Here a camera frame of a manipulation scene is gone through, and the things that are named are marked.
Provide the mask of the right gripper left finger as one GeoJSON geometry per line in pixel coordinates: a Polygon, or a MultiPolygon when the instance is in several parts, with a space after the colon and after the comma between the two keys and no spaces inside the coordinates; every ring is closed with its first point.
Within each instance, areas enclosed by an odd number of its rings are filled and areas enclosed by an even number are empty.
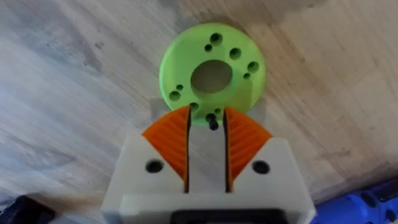
{"type": "Polygon", "coordinates": [[[188,137],[190,107],[171,111],[123,146],[102,204],[106,215],[121,210],[133,194],[189,192],[188,137]]]}

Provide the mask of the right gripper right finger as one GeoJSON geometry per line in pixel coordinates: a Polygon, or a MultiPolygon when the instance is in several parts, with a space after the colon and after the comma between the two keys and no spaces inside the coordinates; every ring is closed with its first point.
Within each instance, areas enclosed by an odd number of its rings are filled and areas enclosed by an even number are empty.
{"type": "Polygon", "coordinates": [[[289,218],[312,218],[315,206],[288,141],[240,111],[224,109],[225,204],[278,208],[289,218]]]}

